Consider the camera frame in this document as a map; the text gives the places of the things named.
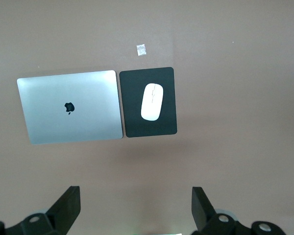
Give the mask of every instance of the black bracket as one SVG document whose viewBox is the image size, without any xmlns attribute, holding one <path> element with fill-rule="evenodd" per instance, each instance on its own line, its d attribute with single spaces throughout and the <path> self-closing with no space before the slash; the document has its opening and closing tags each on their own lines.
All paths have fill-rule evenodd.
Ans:
<svg viewBox="0 0 294 235">
<path fill-rule="evenodd" d="M 193 187 L 192 214 L 198 229 L 192 235 L 286 235 L 269 222 L 256 221 L 247 228 L 227 214 L 216 213 L 201 187 Z"/>
<path fill-rule="evenodd" d="M 0 235 L 66 235 L 79 212 L 79 186 L 71 186 L 45 214 L 32 214 L 8 229 L 0 221 Z"/>
</svg>

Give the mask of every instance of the silver laptop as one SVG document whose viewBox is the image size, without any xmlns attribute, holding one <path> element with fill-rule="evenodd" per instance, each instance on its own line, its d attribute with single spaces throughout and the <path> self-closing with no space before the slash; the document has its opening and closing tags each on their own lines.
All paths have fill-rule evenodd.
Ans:
<svg viewBox="0 0 294 235">
<path fill-rule="evenodd" d="M 115 71 L 19 78 L 32 144 L 123 137 Z"/>
</svg>

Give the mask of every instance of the round metal bolt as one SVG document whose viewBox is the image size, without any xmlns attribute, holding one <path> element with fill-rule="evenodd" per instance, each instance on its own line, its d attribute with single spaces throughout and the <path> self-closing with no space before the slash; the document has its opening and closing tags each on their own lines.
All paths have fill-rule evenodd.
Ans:
<svg viewBox="0 0 294 235">
<path fill-rule="evenodd" d="M 265 232 L 271 232 L 271 228 L 268 224 L 260 224 L 259 225 L 259 228 L 262 230 L 262 231 L 265 231 Z"/>
<path fill-rule="evenodd" d="M 35 217 L 32 217 L 29 222 L 30 223 L 34 223 L 34 222 L 37 222 L 39 220 L 39 217 L 35 216 Z"/>
<path fill-rule="evenodd" d="M 220 215 L 220 216 L 219 216 L 219 220 L 220 220 L 221 222 L 223 222 L 223 223 L 227 223 L 227 222 L 229 222 L 229 218 L 226 217 L 225 215 Z"/>
</svg>

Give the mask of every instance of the computer mouse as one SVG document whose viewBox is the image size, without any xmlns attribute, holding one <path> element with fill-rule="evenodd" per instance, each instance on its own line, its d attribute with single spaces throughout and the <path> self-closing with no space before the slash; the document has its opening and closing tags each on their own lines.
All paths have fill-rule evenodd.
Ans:
<svg viewBox="0 0 294 235">
<path fill-rule="evenodd" d="M 148 121 L 156 121 L 160 116 L 163 88 L 159 84 L 149 83 L 144 90 L 141 116 Z"/>
</svg>

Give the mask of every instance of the black logo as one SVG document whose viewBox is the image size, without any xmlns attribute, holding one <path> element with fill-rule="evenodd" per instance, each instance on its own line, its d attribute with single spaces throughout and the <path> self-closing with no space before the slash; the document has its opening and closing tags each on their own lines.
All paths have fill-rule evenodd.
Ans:
<svg viewBox="0 0 294 235">
<path fill-rule="evenodd" d="M 65 103 L 64 107 L 67 108 L 67 112 L 69 112 L 69 115 L 71 114 L 71 112 L 74 111 L 75 107 L 72 103 Z"/>
</svg>

